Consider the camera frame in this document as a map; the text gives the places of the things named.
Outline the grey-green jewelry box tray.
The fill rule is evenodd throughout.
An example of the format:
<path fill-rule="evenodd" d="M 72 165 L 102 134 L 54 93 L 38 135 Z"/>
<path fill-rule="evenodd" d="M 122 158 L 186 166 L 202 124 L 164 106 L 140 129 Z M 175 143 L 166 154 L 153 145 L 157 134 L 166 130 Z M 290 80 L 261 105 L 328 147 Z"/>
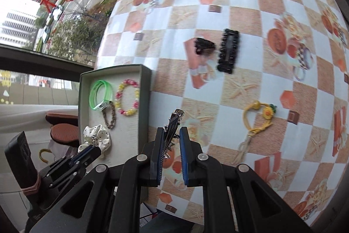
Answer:
<path fill-rule="evenodd" d="M 105 80 L 112 86 L 112 101 L 103 110 L 92 110 L 89 93 L 93 84 Z M 148 140 L 151 70 L 142 64 L 114 66 L 87 72 L 80 77 L 80 141 L 86 126 L 103 125 L 109 129 L 111 147 L 105 159 L 99 157 L 92 166 L 109 167 L 126 162 L 141 153 Z"/>

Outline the patterned checkered tablecloth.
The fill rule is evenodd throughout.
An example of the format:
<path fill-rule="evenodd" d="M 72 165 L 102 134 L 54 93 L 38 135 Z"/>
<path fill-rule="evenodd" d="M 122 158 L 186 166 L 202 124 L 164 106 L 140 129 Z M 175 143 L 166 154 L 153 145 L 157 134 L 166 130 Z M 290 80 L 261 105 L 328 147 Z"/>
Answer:
<path fill-rule="evenodd" d="M 233 74 L 217 70 L 224 30 L 240 33 Z M 197 55 L 194 41 L 215 44 Z M 118 0 L 97 68 L 152 69 L 150 130 L 177 108 L 203 151 L 243 162 L 308 224 L 348 168 L 348 29 L 335 0 Z"/>

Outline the dark metal alligator clip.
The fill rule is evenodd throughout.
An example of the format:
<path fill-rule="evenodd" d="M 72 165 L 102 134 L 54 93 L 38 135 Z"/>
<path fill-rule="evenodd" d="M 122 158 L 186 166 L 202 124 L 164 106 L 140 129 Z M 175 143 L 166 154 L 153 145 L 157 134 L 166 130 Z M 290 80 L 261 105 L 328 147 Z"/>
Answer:
<path fill-rule="evenodd" d="M 169 152 L 171 148 L 174 146 L 173 139 L 179 138 L 178 134 L 176 134 L 177 129 L 180 125 L 182 118 L 184 117 L 184 111 L 181 109 L 175 109 L 175 111 L 171 114 L 169 118 L 169 123 L 165 126 L 164 132 L 164 150 L 163 156 L 165 159 L 170 158 Z"/>

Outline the small black claw clip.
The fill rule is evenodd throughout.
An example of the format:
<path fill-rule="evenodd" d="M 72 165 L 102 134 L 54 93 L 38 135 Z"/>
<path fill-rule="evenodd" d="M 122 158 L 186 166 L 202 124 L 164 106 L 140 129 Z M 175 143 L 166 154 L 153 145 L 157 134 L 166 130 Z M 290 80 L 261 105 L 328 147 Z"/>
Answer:
<path fill-rule="evenodd" d="M 205 38 L 196 38 L 194 44 L 197 55 L 210 55 L 216 49 L 215 44 Z"/>

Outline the green translucent bangle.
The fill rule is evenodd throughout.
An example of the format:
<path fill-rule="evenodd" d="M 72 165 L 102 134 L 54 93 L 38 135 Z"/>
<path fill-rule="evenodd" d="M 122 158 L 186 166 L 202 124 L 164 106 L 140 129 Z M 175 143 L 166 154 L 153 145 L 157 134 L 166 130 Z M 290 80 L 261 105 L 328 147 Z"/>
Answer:
<path fill-rule="evenodd" d="M 92 110 L 103 110 L 112 101 L 112 86 L 105 80 L 96 81 L 89 93 L 89 106 Z"/>

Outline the brown-soled slipper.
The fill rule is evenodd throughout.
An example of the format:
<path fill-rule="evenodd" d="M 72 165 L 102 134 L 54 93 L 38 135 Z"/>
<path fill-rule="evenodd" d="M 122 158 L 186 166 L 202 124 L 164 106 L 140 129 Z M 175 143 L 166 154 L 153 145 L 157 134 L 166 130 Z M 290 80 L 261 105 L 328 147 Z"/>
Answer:
<path fill-rule="evenodd" d="M 51 125 L 57 124 L 69 124 L 73 126 L 78 126 L 78 116 L 77 115 L 69 115 L 57 112 L 47 112 L 46 121 Z"/>
<path fill-rule="evenodd" d="M 79 147 L 79 129 L 71 124 L 57 124 L 51 127 L 50 136 L 61 145 Z"/>

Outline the cream polka dot scrunchie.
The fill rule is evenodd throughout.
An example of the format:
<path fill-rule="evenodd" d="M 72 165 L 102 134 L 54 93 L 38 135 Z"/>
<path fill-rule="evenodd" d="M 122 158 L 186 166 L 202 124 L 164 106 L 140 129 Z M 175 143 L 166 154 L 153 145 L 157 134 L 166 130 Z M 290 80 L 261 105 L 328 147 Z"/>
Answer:
<path fill-rule="evenodd" d="M 111 147 L 111 135 L 109 129 L 99 124 L 96 126 L 86 126 L 83 131 L 83 143 L 78 147 L 78 153 L 81 153 L 88 146 L 98 147 L 101 151 L 99 159 L 105 159 L 106 152 Z"/>

